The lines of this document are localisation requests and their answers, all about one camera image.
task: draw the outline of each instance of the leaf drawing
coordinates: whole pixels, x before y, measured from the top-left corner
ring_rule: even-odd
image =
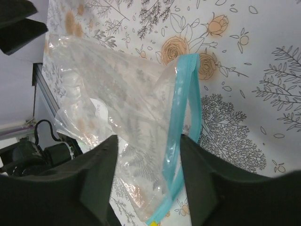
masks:
[[[105,31],[101,31],[100,29],[95,30],[95,35],[93,38],[99,41],[99,44],[106,48],[113,49],[117,45],[115,44],[116,40],[114,40],[115,36],[106,36]]]
[[[162,53],[161,52],[156,52],[156,58],[158,60],[159,63],[162,63]]]
[[[247,138],[249,128],[241,125],[246,114],[234,111],[234,105],[223,102],[219,94],[202,98],[202,112],[201,147],[252,173],[266,167],[262,150]]]
[[[227,2],[227,0],[217,0],[215,4],[216,4],[217,6],[222,6],[222,5],[225,4],[226,2]]]
[[[197,0],[197,9],[199,7],[199,3],[201,2],[201,0]]]
[[[181,33],[183,28],[181,27],[181,17],[175,13],[171,13],[170,15],[170,22],[171,26],[173,27],[174,31],[177,33]]]
[[[198,25],[199,25],[199,18],[192,22],[191,27],[195,28]]]
[[[214,62],[217,62],[217,57],[214,53],[212,53],[212,58],[213,58]]]
[[[237,13],[237,12],[238,12],[238,10],[235,9],[235,8],[230,8],[230,11],[231,11],[232,13]]]
[[[277,134],[274,134],[274,137],[280,139],[280,138],[284,138],[285,135],[281,134],[281,133],[277,133]]]
[[[240,53],[243,53],[243,46],[241,45],[240,41],[237,42],[237,46],[239,48]]]
[[[249,6],[249,12],[252,14],[258,14],[258,11],[254,6]]]
[[[122,20],[111,20],[108,19],[104,22],[104,24],[107,26],[106,32],[108,35],[112,35],[112,34],[116,34],[119,33],[119,31],[122,31],[122,21],[124,20],[124,18]]]
[[[264,127],[260,126],[260,130],[264,135],[267,135],[267,132],[265,131]]]
[[[186,19],[184,16],[181,17],[181,28],[184,28],[186,25]]]
[[[190,42],[189,50],[190,53],[197,53],[201,45],[204,43],[205,38],[197,38]]]
[[[164,27],[162,27],[162,29],[161,29],[161,35],[164,37],[165,36],[165,29],[164,29]]]
[[[276,48],[272,54],[277,64],[270,64],[264,70],[263,79],[259,81],[261,87],[253,91],[256,97],[270,101],[272,107],[284,114],[278,120],[288,124],[287,130],[294,129],[297,132],[301,131],[298,118],[301,110],[301,64],[296,58],[298,53],[299,48],[293,46],[288,49]]]
[[[245,94],[243,93],[243,91],[242,90],[239,90],[240,91],[240,94],[243,96],[243,98],[245,99],[246,97],[245,97]]]
[[[130,8],[133,5],[134,0],[122,0],[124,3],[127,4],[127,8]]]
[[[229,73],[228,73],[228,69],[224,66],[220,67],[220,72],[225,76],[228,77]]]
[[[234,39],[239,39],[239,36],[238,35],[230,35],[231,38],[234,38]]]
[[[222,89],[227,91],[227,92],[232,91],[232,88],[230,86],[224,86]]]
[[[243,27],[243,29],[241,29],[240,35],[244,35],[245,33],[245,28]]]
[[[181,34],[180,34],[180,38],[185,40],[187,42],[189,42],[192,38],[192,28],[191,26],[188,24],[185,26],[185,28],[182,30]]]
[[[171,17],[170,8],[173,5],[174,0],[163,0],[165,7],[163,10],[160,0],[155,1],[154,4],[148,9],[147,5],[149,4],[149,2],[150,0],[142,0],[142,8],[139,14],[139,17],[141,19],[140,24],[142,25],[142,27],[137,32],[137,35],[140,39],[144,39],[147,33],[152,33],[154,26],[158,25],[160,19],[162,19],[162,22],[165,22],[168,19],[169,15]],[[176,27],[176,29],[178,33],[181,33],[182,30],[179,31],[178,27]]]

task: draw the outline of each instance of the tree illustration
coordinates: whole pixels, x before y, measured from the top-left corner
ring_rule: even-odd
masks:
[[[170,8],[174,3],[174,0],[160,0],[155,1],[155,3],[148,8],[150,0],[142,0],[142,8],[140,10],[139,17],[141,18],[140,24],[142,28],[138,30],[137,35],[140,39],[144,39],[145,35],[152,33],[153,28],[162,19],[166,21],[171,13]]]
[[[128,207],[123,201],[111,197],[110,203],[114,203],[117,206],[120,215],[124,214],[125,217],[127,218],[128,223],[130,223],[133,226],[137,226],[137,224],[135,223],[136,216],[130,211],[128,211]]]
[[[278,65],[269,65],[264,70],[263,80],[259,81],[261,87],[257,87],[256,97],[262,97],[263,101],[270,100],[277,111],[281,111],[284,117],[278,120],[289,124],[287,130],[297,129],[301,131],[301,51],[293,46],[276,48],[272,54]]]
[[[249,128],[241,125],[246,114],[235,112],[232,103],[223,102],[220,94],[202,98],[202,131],[199,144],[231,164],[256,173],[266,167],[266,157],[252,140]]]
[[[120,178],[117,178],[114,176],[113,183],[112,183],[112,189],[115,190],[115,194],[117,197],[129,201],[129,197],[127,195],[127,192],[126,192],[124,185],[121,182]]]

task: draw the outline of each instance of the plastic bag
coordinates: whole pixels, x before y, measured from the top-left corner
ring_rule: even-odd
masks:
[[[91,148],[118,134],[116,176],[140,220],[158,223],[184,184],[179,143],[188,99],[189,136],[197,142],[200,134],[198,54],[163,66],[58,35],[49,50],[66,89],[57,131]]]

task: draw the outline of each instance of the orange rose illustration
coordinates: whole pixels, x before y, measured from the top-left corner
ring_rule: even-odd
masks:
[[[209,23],[207,32],[211,35],[221,35],[228,27],[229,20],[225,15],[213,17],[213,20]]]
[[[201,66],[198,70],[198,78],[201,80],[208,80],[216,70],[214,59],[206,53],[201,53],[199,58],[201,60]]]
[[[179,55],[188,54],[189,46],[185,40],[174,36],[168,39],[162,46],[162,62],[167,65]]]
[[[66,32],[67,32],[68,34],[73,34],[74,26],[75,26],[74,15],[73,15],[72,11],[69,11],[69,12],[66,14],[66,18],[65,18],[65,28],[66,28]]]

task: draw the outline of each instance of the black foam piece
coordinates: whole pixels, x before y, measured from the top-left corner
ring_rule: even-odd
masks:
[[[93,150],[38,176],[0,176],[1,223],[121,226],[109,204],[117,155],[118,138],[111,136]]]
[[[0,49],[11,55],[48,31],[38,21],[26,19],[37,13],[35,6],[27,0],[0,0]]]
[[[192,226],[301,225],[301,171],[250,173],[184,135],[181,161]]]

